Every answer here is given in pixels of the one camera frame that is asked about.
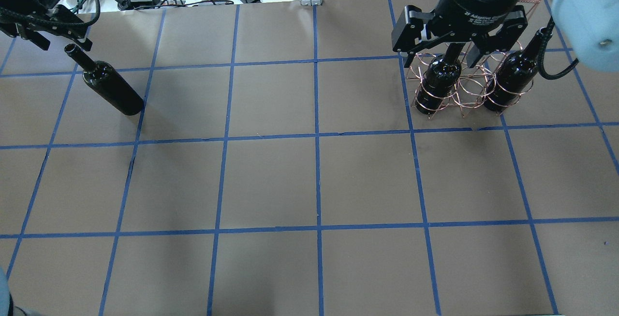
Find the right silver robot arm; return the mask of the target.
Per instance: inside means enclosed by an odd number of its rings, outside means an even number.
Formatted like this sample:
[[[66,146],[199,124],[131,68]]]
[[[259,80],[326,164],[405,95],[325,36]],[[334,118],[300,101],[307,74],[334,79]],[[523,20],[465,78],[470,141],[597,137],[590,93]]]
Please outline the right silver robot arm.
[[[548,0],[551,23],[568,38],[579,63],[618,71],[618,0]],[[515,45],[528,21],[520,0],[438,0],[424,12],[406,5],[391,32],[395,53],[409,58],[439,44],[472,43],[470,67]]]

